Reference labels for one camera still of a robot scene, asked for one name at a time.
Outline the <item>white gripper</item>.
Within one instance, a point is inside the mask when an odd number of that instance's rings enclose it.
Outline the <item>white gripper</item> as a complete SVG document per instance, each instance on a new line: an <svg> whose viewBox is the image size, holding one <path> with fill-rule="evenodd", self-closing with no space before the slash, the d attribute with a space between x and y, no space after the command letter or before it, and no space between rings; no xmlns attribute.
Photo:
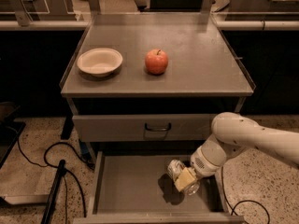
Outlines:
<svg viewBox="0 0 299 224"><path fill-rule="evenodd" d="M220 169L220 166L214 165L204 157L200 147L191 155L190 165L194 170L185 167L174 181L179 192L196 192L198 190L197 177L212 176Z"/></svg>

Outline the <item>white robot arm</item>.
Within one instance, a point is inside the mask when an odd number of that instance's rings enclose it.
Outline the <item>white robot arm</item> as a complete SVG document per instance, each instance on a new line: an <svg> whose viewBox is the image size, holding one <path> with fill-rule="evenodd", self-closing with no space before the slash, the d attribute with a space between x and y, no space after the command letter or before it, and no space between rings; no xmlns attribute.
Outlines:
<svg viewBox="0 0 299 224"><path fill-rule="evenodd" d="M179 192L193 195L199 182L214 175L228 160L255 148L290 166L299 165L299 133L259 125L236 113L224 112L211 122L211 135L190 157L190 166L173 160L168 173Z"/></svg>

